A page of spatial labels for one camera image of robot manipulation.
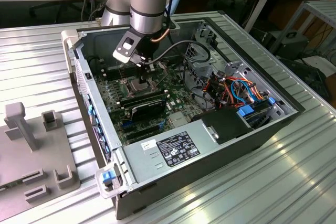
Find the metal slatted surface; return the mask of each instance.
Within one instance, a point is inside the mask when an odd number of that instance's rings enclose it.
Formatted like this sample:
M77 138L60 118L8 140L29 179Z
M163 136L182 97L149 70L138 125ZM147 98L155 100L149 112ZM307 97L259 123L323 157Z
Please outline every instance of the metal slatted surface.
M195 18L203 15L175 17ZM206 15L301 102L306 108L304 114L258 150L140 213L116 221L111 201L99 196L92 179L97 165L69 87L66 65L63 61L55 61L57 55L61 55L59 39L55 37L50 42L45 32L52 32L50 37L53 38L55 30L60 32L67 27L8 29L5 36L0 33L0 68L3 70L0 72L0 94L5 94L9 99L1 95L0 108L6 101L19 99L29 103L28 117L48 109L62 112L82 185L74 192L8 219L5 223L336 222L335 110L227 16L216 12ZM69 26L79 28L88 24ZM34 37L29 36L30 32L34 33ZM237 58L223 41L219 41L218 46L229 59ZM27 64L20 63L21 67L15 69L15 61Z
M308 1L304 7L333 28L336 28L336 1Z

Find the electronic device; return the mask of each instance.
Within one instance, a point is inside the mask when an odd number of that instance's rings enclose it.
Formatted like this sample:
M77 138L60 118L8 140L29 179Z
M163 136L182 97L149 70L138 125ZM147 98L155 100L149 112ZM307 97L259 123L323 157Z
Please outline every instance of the electronic device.
M280 34L281 31L267 32L262 38L261 44L269 50ZM278 49L274 52L274 55L278 55L289 60L296 60L299 58L302 49L307 46L308 42L309 41L306 36L296 30L291 30L286 34Z
M139 67L111 56L127 26L69 36L78 89L99 143L96 158L106 164L96 173L98 187L112 199L117 219L259 148L304 110L205 15L174 24L175 43L196 41L207 50L181 44L149 66L145 81ZM218 40L239 60L230 62ZM153 58L169 46L162 40Z

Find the table leg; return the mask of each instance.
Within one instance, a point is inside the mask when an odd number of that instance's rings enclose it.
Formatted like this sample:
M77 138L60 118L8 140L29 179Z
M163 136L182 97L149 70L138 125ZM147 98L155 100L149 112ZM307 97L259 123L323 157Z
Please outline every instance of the table leg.
M306 18L306 20L300 26L298 32L301 33L301 34L303 34L306 31L308 25L312 22L312 20L313 20L314 17L315 17L315 15L309 14L308 18Z
M261 10L263 9L264 5L266 4L267 0L259 0L256 8L252 12L244 30L247 31L248 33L251 31L254 23L256 22L259 14L261 13Z

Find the motherboard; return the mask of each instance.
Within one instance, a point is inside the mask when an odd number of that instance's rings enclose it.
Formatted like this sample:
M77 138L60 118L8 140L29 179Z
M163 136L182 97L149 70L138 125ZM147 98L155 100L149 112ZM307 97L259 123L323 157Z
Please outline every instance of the motherboard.
M96 83L123 145L187 124L203 112L178 69L158 67L143 83L122 71L121 78L107 74Z

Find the blue latch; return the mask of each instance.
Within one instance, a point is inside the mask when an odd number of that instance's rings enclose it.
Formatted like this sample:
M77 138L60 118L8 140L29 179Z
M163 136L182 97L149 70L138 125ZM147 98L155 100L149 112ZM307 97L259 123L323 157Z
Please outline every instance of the blue latch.
M239 114L241 114L241 116L246 116L248 114L251 114L254 112L254 109L252 109L252 107L250 105L245 105L245 106L241 106L238 110Z
M114 170L109 170L107 172L104 172L102 173L102 176L103 176L104 184L110 183L112 180L114 180L117 177Z
M268 101L271 105L273 105L275 103L275 100L274 100L273 97L268 98Z
M88 109L88 113L89 113L89 115L91 115L92 114L92 110L93 110L93 106L92 106L92 104L89 106L89 109Z

